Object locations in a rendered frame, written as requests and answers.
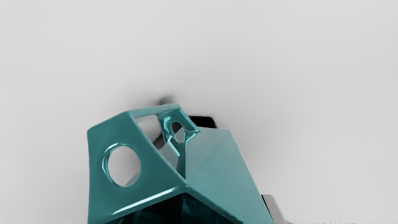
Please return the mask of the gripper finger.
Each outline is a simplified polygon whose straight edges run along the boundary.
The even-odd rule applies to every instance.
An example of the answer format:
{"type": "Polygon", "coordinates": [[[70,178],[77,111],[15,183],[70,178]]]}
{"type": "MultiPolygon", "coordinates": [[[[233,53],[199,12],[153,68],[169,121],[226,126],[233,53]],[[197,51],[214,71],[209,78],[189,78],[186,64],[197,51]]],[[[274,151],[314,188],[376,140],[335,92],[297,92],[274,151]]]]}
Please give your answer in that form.
{"type": "Polygon", "coordinates": [[[277,201],[275,200],[273,195],[263,194],[261,196],[265,205],[267,206],[267,209],[274,224],[294,224],[284,218],[282,211],[280,210],[280,207],[278,206],[277,201]]]}

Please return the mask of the teal faceted mug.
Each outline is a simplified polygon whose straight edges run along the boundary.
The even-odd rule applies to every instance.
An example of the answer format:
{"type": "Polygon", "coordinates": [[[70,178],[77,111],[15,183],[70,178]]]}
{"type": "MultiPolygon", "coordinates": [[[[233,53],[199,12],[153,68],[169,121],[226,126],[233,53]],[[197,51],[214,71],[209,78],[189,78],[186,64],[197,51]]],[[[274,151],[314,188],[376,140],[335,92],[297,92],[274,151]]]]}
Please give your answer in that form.
{"type": "Polygon", "coordinates": [[[178,104],[122,112],[87,138],[87,224],[274,224],[231,132],[196,126],[178,104]],[[140,163],[126,187],[109,174],[119,147],[140,163]]]}

